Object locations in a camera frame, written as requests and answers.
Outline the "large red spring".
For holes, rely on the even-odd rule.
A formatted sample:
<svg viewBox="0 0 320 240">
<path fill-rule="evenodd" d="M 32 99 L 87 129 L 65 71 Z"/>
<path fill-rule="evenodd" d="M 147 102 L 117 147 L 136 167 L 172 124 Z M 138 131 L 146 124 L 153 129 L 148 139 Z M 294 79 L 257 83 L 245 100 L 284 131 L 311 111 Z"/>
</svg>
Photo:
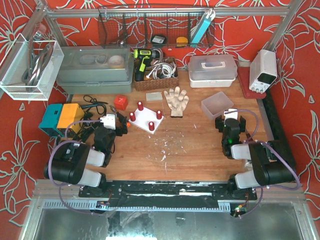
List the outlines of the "large red spring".
<svg viewBox="0 0 320 240">
<path fill-rule="evenodd" d="M 136 120 L 136 115 L 135 115 L 134 112 L 131 112 L 130 115 L 129 115 L 129 117 L 130 117 L 130 120 L 131 120 L 132 122 L 134 122 L 134 121 Z"/>
<path fill-rule="evenodd" d="M 137 108 L 139 111 L 143 111 L 144 110 L 144 105 L 141 101 L 138 101 L 137 102 Z"/>
<path fill-rule="evenodd" d="M 148 129 L 149 131 L 153 132 L 155 130 L 155 123 L 153 121 L 150 121 L 148 123 Z"/>
</svg>

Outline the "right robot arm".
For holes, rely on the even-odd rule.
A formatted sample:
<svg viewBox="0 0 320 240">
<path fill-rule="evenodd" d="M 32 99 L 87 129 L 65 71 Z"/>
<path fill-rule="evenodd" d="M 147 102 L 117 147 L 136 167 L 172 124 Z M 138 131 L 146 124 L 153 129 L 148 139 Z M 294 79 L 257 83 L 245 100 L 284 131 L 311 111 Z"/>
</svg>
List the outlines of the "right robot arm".
<svg viewBox="0 0 320 240">
<path fill-rule="evenodd" d="M 289 161 L 289 155 L 280 141 L 240 141 L 240 133 L 246 130 L 246 120 L 243 117 L 218 116 L 215 118 L 215 128 L 222 133 L 222 152 L 232 160 L 246 160 L 251 169 L 237 173 L 229 181 L 235 189 L 259 188 L 277 186 L 295 181 L 300 186 L 299 178 L 294 170 L 294 164 Z"/>
</svg>

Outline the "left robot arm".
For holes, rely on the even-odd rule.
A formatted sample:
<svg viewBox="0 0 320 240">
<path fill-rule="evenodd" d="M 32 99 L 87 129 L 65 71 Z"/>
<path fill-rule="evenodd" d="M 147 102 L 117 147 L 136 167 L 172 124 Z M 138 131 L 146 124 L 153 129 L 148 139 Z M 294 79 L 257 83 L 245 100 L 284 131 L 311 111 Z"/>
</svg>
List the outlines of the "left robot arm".
<svg viewBox="0 0 320 240">
<path fill-rule="evenodd" d="M 96 120 L 93 145 L 76 140 L 59 143 L 44 168 L 45 178 L 62 187 L 83 185 L 102 188 L 105 174 L 86 168 L 87 165 L 105 168 L 115 152 L 115 139 L 128 133 L 128 118 L 119 112 L 107 114 Z"/>
</svg>

